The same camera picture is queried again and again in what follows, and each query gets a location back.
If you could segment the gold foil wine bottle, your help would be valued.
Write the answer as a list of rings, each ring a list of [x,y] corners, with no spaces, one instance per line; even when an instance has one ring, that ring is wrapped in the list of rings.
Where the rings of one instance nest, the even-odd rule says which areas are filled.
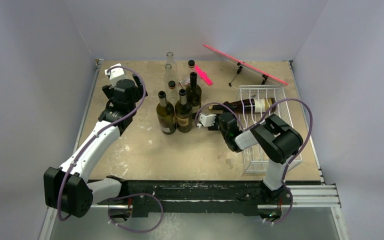
[[[274,98],[248,98],[210,105],[208,109],[212,112],[228,112],[225,105],[236,114],[263,114],[275,102]]]

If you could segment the dark green wine bottle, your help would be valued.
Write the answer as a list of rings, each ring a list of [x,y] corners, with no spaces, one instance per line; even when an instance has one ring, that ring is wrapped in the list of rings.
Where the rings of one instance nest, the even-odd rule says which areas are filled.
[[[192,106],[192,117],[194,118],[201,108],[202,103],[202,89],[197,82],[198,74],[196,72],[191,72],[189,74],[189,85],[186,86],[186,98],[187,102]]]

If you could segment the dark bottle silver cap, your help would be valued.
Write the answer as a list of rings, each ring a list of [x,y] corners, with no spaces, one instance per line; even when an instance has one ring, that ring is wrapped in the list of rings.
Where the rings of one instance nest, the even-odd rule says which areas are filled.
[[[179,100],[175,104],[175,118],[177,129],[181,133],[188,133],[193,127],[193,108],[187,99],[187,92],[181,88],[178,92]]]

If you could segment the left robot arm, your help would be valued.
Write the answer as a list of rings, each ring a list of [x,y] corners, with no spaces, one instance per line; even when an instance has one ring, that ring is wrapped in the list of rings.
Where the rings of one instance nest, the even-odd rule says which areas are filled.
[[[148,95],[143,80],[119,79],[102,90],[108,101],[92,132],[72,156],[58,168],[49,167],[44,175],[45,204],[58,214],[83,217],[92,205],[111,199],[126,203],[129,191],[115,177],[89,182],[90,175],[107,149],[124,133]]]

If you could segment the clear bottle black cap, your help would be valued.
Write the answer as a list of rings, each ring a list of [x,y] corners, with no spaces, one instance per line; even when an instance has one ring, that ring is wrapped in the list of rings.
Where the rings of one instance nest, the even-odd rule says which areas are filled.
[[[196,63],[194,60],[189,60],[188,63],[187,63],[187,66],[188,66],[188,71],[187,71],[187,75],[186,75],[186,83],[189,84],[190,83],[190,74],[191,73],[196,73],[196,83],[200,86],[201,85],[201,80],[200,80],[200,75],[198,74],[197,70],[196,70]]]

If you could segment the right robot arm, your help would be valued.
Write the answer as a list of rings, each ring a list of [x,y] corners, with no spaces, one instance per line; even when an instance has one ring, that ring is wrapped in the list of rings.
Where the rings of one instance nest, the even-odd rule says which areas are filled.
[[[239,153],[250,147],[260,146],[268,157],[268,168],[262,180],[260,196],[268,204],[278,200],[289,162],[301,153],[306,144],[300,133],[276,114],[247,130],[240,130],[236,116],[231,112],[223,112],[214,117],[210,128],[220,131],[232,152]]]

